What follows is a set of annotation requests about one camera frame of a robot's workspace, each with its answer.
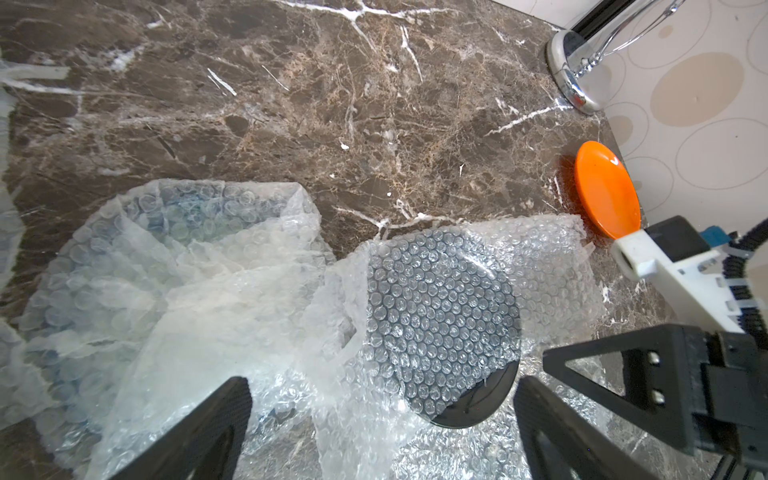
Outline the bubble wrap sheet around orange plate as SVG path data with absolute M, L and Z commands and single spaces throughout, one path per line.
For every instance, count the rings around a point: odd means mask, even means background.
M 1 175 L 9 165 L 10 115 L 17 100 L 9 94 L 6 81 L 27 78 L 32 70 L 25 65 L 1 61 Z M 1 181 L 1 291 L 13 277 L 25 227 L 7 186 Z M 22 338 L 1 316 L 1 429 L 4 430 L 38 413 L 46 400 L 32 400 L 32 406 L 22 406 L 14 397 L 17 388 L 26 382 L 30 366 L 21 360 Z

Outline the orange dinner plate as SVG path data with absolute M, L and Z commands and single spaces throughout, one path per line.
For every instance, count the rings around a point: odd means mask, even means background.
M 634 183 L 618 156 L 597 141 L 581 145 L 574 180 L 582 206 L 598 230 L 620 239 L 642 228 L 642 212 Z

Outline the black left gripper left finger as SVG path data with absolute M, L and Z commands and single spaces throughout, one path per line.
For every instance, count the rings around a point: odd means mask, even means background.
M 244 377 L 232 377 L 115 479 L 231 479 L 252 410 Z

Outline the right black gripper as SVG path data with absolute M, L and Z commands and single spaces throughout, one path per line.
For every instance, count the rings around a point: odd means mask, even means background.
M 619 353 L 619 395 L 572 369 Z M 767 472 L 767 352 L 744 333 L 665 324 L 549 349 L 544 371 L 683 452 L 724 454 Z

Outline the bubble wrap sheet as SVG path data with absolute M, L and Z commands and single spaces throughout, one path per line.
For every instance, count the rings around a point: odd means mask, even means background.
M 325 479 L 525 479 L 503 378 L 537 375 L 603 305 L 576 215 L 536 215 L 366 242 L 330 266 L 307 316 Z

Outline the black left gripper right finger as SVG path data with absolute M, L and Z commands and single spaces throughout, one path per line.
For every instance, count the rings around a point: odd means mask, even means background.
M 519 381 L 514 411 L 534 479 L 654 477 L 533 376 Z

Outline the dark grey dinner plate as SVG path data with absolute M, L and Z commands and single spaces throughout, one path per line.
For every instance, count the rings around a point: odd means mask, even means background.
M 488 419 L 511 390 L 521 321 L 503 262 L 456 227 L 373 247 L 363 359 L 375 385 L 448 429 Z

